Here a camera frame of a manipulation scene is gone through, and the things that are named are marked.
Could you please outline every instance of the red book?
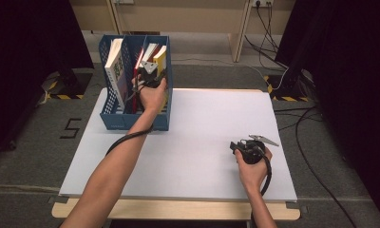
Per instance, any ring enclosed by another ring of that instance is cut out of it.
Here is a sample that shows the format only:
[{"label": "red book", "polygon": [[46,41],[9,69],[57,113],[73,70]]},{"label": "red book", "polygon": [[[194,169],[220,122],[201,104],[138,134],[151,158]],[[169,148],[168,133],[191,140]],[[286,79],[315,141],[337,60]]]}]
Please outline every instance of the red book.
[{"label": "red book", "polygon": [[[134,65],[133,79],[137,77],[142,58],[143,58],[143,48],[141,48],[140,53],[137,56],[136,65]],[[133,105],[132,105],[133,113],[136,113],[137,112],[137,97],[134,96],[132,99],[133,99]]]}]

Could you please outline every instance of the right hand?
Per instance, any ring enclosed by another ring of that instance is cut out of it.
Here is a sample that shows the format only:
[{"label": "right hand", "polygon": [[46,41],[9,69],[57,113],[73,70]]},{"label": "right hand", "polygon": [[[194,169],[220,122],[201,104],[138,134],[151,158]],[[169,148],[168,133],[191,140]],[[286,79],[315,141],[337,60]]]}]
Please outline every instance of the right hand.
[{"label": "right hand", "polygon": [[[243,187],[248,192],[260,191],[260,186],[267,176],[267,166],[264,159],[261,159],[256,164],[248,164],[243,160],[240,151],[235,150],[235,156],[237,158],[237,164],[239,168],[240,181]],[[270,160],[273,154],[265,147],[265,156]]]},{"label": "right hand", "polygon": [[144,110],[155,111],[157,113],[161,111],[163,102],[166,99],[166,87],[167,83],[165,78],[161,79],[160,85],[156,88],[139,85],[138,90],[140,91],[140,99]]}]

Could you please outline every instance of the black cable on floor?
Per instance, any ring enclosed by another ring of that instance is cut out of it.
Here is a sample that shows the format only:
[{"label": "black cable on floor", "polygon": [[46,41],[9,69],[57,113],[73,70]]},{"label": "black cable on floor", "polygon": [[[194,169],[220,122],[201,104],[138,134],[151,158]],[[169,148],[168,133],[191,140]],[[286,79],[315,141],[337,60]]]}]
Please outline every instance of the black cable on floor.
[{"label": "black cable on floor", "polygon": [[309,169],[311,170],[312,174],[314,175],[314,177],[318,180],[318,182],[321,184],[321,186],[323,186],[324,189],[326,189],[326,191],[330,194],[330,196],[334,199],[334,201],[338,204],[338,206],[341,208],[341,210],[344,212],[344,214],[346,215],[346,217],[348,218],[348,220],[350,221],[351,225],[353,227],[356,227],[355,223],[353,222],[352,218],[350,217],[350,215],[348,214],[347,210],[341,205],[341,203],[338,201],[338,199],[335,197],[335,195],[332,193],[332,191],[330,191],[330,189],[323,183],[323,181],[317,176],[317,174],[314,172],[312,166],[309,164],[307,158],[306,158],[306,155],[305,153],[303,152],[302,150],[302,146],[300,145],[300,142],[299,142],[299,136],[298,136],[298,127],[299,127],[299,124],[300,122],[303,120],[303,118],[305,117],[306,114],[308,114],[308,112],[310,112],[311,110],[315,109],[315,106],[309,108],[308,110],[306,110],[302,116],[299,118],[299,120],[297,121],[296,123],[296,128],[295,128],[295,136],[296,136],[296,143],[297,143],[297,147],[299,148],[299,151],[303,157],[303,160],[305,161],[305,163],[308,165]]}]

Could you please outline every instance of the blue crate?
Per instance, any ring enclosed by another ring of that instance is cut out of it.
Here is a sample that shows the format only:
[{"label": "blue crate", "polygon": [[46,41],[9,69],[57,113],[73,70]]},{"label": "blue crate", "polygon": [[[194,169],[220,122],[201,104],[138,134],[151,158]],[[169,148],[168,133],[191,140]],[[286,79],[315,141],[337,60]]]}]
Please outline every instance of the blue crate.
[{"label": "blue crate", "polygon": [[128,84],[128,96],[132,95],[133,69],[137,61],[137,55],[142,47],[148,47],[149,43],[158,43],[166,45],[166,73],[168,83],[168,101],[163,111],[157,115],[154,121],[154,130],[168,131],[170,119],[170,106],[172,104],[173,94],[173,74],[170,57],[170,44],[168,36],[157,35],[104,35],[99,43],[99,54],[104,69],[104,78],[106,80],[107,98],[100,113],[107,130],[128,130],[139,119],[141,113],[132,114],[132,101],[128,101],[124,111],[119,109],[119,102],[116,94],[108,80],[105,72],[105,63],[110,51],[111,42],[116,38],[123,38],[122,54],[124,64],[124,75]]}]

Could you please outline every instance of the gray floor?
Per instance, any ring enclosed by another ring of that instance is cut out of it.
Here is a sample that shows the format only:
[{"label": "gray floor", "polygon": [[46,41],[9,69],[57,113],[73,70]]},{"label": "gray floor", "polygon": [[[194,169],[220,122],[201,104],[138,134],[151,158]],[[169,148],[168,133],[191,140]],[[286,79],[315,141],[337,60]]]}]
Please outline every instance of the gray floor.
[{"label": "gray floor", "polygon": [[[48,201],[57,195],[75,153],[97,96],[105,86],[97,55],[101,32],[84,32],[95,70],[82,100],[49,99],[31,113],[16,139],[16,149],[0,152],[0,227],[57,227],[61,219],[51,215]],[[223,34],[167,33],[171,37],[172,69],[175,87],[259,88],[267,91],[262,75],[278,73],[261,67],[256,52],[243,48],[240,62],[232,62],[227,37]],[[258,44],[259,36],[251,36]],[[266,67],[276,67],[261,59]],[[316,103],[273,101],[275,110],[311,107]],[[278,128],[294,181],[300,219],[279,221],[279,227],[352,227],[346,215],[319,183],[298,149],[295,124],[303,110],[277,112]],[[365,186],[343,161],[340,151],[314,109],[311,119],[298,128],[298,139],[309,165],[340,201],[357,227],[380,227],[380,214]],[[65,131],[70,124],[79,128],[74,139]]]}]

